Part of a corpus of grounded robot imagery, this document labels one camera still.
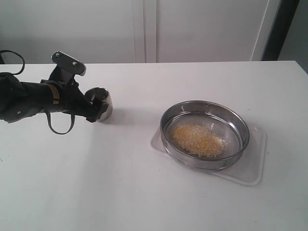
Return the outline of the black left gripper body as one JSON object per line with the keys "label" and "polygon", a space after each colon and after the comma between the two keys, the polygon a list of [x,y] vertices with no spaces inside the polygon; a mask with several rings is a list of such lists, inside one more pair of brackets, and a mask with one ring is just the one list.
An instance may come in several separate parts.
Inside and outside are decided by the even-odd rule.
{"label": "black left gripper body", "polygon": [[44,109],[49,112],[63,112],[66,114],[93,117],[94,107],[79,89],[74,79],[75,74],[56,67],[49,79],[41,80],[47,95],[43,100]]}

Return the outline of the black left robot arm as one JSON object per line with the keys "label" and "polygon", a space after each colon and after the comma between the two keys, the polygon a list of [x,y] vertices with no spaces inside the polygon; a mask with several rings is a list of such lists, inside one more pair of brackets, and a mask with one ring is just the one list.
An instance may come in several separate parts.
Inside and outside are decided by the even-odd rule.
{"label": "black left robot arm", "polygon": [[86,98],[74,77],[59,67],[40,83],[21,82],[13,74],[2,72],[0,118],[13,123],[39,113],[61,112],[95,122],[107,110],[107,103]]}

